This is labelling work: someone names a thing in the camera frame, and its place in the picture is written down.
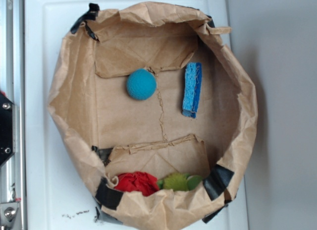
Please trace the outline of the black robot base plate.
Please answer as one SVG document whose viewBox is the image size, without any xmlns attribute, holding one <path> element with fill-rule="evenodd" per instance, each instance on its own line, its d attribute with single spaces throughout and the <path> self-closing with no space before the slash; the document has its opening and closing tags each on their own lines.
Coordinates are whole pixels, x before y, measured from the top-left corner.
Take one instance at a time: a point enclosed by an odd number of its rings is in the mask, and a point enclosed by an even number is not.
<svg viewBox="0 0 317 230">
<path fill-rule="evenodd" d="M 13 155 L 13 107 L 14 104 L 0 92 L 0 167 Z"/>
</svg>

